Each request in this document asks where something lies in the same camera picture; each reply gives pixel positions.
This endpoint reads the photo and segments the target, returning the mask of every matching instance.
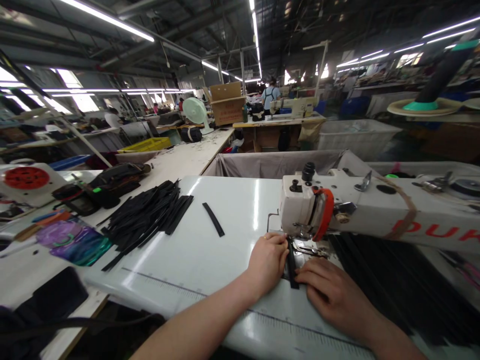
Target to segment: white plastic basket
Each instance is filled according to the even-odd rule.
[[[400,131],[372,119],[327,121],[320,128],[317,150],[349,149],[363,161],[373,161]]]

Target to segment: ruler marking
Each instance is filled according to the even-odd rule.
[[[121,268],[122,270],[126,270],[130,273],[133,273],[135,275],[138,275],[138,276],[141,276],[141,277],[144,277],[146,279],[151,279],[151,280],[154,280],[155,282],[159,282],[161,284],[164,284],[164,285],[167,285],[169,287],[172,287],[174,289],[176,289],[176,292],[179,293],[179,292],[183,292],[185,291],[187,294],[190,292],[190,293],[193,293],[193,294],[196,294],[197,296],[201,297],[201,298],[206,298],[208,295],[204,294],[204,293],[201,293],[199,291],[195,291],[195,290],[191,290],[189,288],[186,288],[186,287],[183,287],[183,286],[180,286],[180,285],[177,285],[177,284],[174,284],[172,282],[168,282],[168,281],[165,281],[165,280],[160,280],[156,277],[153,277],[153,276],[150,276],[150,275],[146,275],[144,273],[141,273],[141,272],[137,272],[137,271],[133,271],[133,270],[130,270],[129,268],[126,268],[126,267],[122,267]],[[330,346],[335,346],[334,344],[332,344],[332,341],[335,343],[335,342],[341,342],[341,343],[344,343],[346,345],[349,345],[351,347],[353,347],[355,349],[355,352],[357,352],[358,354],[358,350],[359,349],[362,349],[362,350],[366,350],[368,352],[368,354],[370,355],[370,358],[371,359],[374,359],[372,353],[370,352],[370,349],[366,346],[363,346],[363,345],[359,345],[355,342],[352,342],[352,341],[348,341],[348,340],[344,340],[342,338],[339,338],[339,337],[335,337],[333,335],[329,335],[329,334],[326,334],[324,332],[321,332],[321,331],[318,331],[318,330],[315,330],[315,329],[312,329],[312,328],[309,328],[309,327],[306,327],[306,326],[302,326],[302,325],[298,325],[298,324],[295,324],[295,323],[292,323],[290,321],[287,321],[287,320],[283,320],[281,318],[278,318],[278,317],[275,317],[275,316],[271,316],[271,315],[267,315],[267,314],[264,314],[262,312],[259,312],[259,311],[256,311],[256,310],[252,310],[252,309],[247,309],[246,312],[249,312],[249,313],[252,313],[254,315],[258,315],[260,316],[260,319],[261,319],[261,322],[263,324],[268,324],[268,322],[264,321],[265,318],[267,320],[271,320],[273,323],[275,322],[280,322],[281,323],[281,328],[284,329],[284,330],[290,330],[290,333],[292,333],[292,329],[297,329],[297,330],[300,330],[300,331],[307,331],[308,333],[310,333],[311,335],[313,335],[315,337],[316,336],[319,336],[320,338],[320,341],[323,343],[323,337],[326,338],[326,342],[328,343],[328,345]]]

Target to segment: hand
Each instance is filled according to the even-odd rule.
[[[296,272],[295,280],[307,285],[306,296],[322,318],[369,348],[395,327],[345,271],[325,258],[312,258]]]
[[[288,254],[286,234],[267,232],[258,239],[251,252],[248,269],[242,274],[256,301],[278,284]]]

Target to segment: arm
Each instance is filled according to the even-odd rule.
[[[167,321],[131,359],[208,359],[240,315],[277,285],[288,253],[285,235],[262,236],[245,272]]]
[[[380,360],[427,360],[414,343],[367,299],[350,276],[328,260],[315,258],[297,269],[295,280],[320,315],[369,347]]]

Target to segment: yellow crate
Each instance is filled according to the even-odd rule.
[[[144,153],[147,151],[162,150],[168,148],[172,144],[168,137],[153,137],[144,141],[140,141],[134,145],[124,147],[118,150],[119,153]]]

